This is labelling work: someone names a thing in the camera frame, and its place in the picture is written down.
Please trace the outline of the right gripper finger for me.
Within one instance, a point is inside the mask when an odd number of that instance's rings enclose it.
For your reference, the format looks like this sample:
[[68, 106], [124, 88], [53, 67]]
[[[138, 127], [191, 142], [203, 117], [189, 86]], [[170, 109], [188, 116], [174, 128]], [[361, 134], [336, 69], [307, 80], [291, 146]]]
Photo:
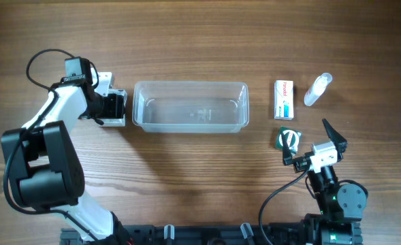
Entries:
[[327, 136], [334, 143], [337, 151], [345, 152], [347, 149], [347, 140], [341, 134], [339, 134], [325, 118], [322, 119], [322, 123], [326, 130]]
[[292, 164], [292, 153], [284, 133], [281, 133], [281, 139], [283, 141], [283, 165], [290, 165]]

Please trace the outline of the white Hansaplast plaster box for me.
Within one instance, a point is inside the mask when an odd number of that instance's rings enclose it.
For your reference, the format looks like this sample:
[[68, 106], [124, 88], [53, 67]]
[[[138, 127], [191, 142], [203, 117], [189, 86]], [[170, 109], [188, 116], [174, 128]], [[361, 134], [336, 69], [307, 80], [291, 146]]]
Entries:
[[124, 127], [126, 124], [127, 92], [121, 89], [110, 89], [103, 97], [103, 113], [98, 117], [103, 127]]

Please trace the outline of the green Zam-Buk box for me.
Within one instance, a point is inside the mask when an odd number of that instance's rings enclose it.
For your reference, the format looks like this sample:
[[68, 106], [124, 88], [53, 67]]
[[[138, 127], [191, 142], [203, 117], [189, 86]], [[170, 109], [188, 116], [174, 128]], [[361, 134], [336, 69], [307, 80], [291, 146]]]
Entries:
[[287, 141], [287, 145], [292, 154], [296, 154], [298, 151], [298, 147], [301, 142], [302, 133], [300, 131], [296, 131], [294, 129], [290, 129], [288, 127], [281, 126], [278, 131], [278, 135], [276, 137], [274, 147], [276, 149], [282, 150], [283, 149], [283, 139], [281, 135], [285, 136]]

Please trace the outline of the clear plastic container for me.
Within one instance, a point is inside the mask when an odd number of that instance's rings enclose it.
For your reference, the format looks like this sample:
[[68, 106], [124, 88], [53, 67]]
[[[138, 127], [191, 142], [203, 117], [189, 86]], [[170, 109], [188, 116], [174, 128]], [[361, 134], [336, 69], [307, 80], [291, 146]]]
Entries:
[[132, 122], [149, 133], [237, 133], [249, 122], [243, 82], [141, 81]]

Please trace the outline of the white Panadol box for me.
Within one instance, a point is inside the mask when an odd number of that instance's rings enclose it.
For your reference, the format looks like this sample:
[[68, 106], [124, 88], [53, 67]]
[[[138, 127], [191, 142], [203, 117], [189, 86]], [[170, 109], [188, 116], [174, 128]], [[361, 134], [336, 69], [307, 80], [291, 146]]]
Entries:
[[293, 81], [277, 80], [274, 83], [274, 118], [292, 120], [293, 117]]

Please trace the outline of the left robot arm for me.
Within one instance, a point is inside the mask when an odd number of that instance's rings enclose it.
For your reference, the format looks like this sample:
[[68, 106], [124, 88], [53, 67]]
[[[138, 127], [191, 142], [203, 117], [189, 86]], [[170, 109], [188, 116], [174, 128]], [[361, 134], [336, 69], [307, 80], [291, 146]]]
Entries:
[[116, 215], [85, 190], [84, 172], [70, 138], [79, 119], [102, 127], [125, 126], [127, 93], [113, 89], [109, 72], [80, 56], [65, 59], [65, 77], [48, 87], [48, 100], [21, 128], [1, 137], [3, 191], [8, 204], [28, 215], [63, 218], [85, 244], [132, 244]]

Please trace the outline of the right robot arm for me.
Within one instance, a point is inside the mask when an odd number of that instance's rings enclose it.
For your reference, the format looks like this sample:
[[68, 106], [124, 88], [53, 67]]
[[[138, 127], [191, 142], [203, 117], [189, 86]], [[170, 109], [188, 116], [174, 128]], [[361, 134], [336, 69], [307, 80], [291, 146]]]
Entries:
[[329, 140], [313, 144], [303, 156], [292, 157], [288, 144], [283, 145], [283, 164], [308, 178], [320, 211], [300, 221], [292, 244], [362, 244], [360, 222], [368, 190], [354, 180], [337, 178], [334, 164], [343, 160], [348, 142], [326, 119], [322, 123]]

